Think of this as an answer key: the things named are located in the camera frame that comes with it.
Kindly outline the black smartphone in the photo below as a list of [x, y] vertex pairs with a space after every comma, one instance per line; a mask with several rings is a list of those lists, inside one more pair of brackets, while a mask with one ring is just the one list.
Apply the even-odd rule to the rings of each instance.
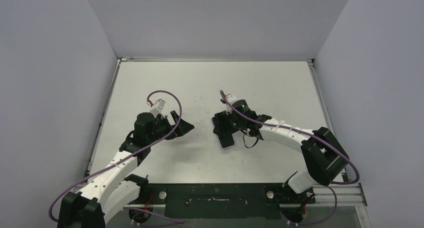
[[235, 144], [233, 133], [234, 128], [228, 121], [213, 117], [212, 119], [213, 130], [212, 132], [217, 136], [222, 149], [227, 149]]

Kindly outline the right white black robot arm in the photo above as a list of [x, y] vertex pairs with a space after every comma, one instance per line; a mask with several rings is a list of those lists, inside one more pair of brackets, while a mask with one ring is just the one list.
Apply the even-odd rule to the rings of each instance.
[[233, 101], [226, 110], [215, 113], [211, 121], [213, 133], [223, 149], [233, 146], [233, 134], [241, 132], [257, 141], [275, 142], [302, 154], [306, 169], [291, 174], [281, 185], [282, 191], [271, 198], [277, 204], [299, 204], [297, 208], [281, 210], [288, 225], [302, 224], [306, 204], [315, 197], [310, 189], [334, 183], [334, 179], [348, 164], [348, 155], [328, 128], [313, 130], [289, 126], [269, 115], [257, 114], [244, 99]]

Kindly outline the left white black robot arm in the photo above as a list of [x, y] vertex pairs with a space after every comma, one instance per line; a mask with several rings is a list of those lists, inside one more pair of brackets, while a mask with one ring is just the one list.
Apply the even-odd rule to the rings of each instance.
[[149, 198], [147, 178], [133, 174], [148, 156], [151, 146], [186, 135], [195, 127], [171, 111], [175, 124], [158, 111], [137, 115], [134, 129], [110, 164], [77, 192], [67, 192], [61, 201], [57, 227], [104, 228], [128, 203], [144, 203]]

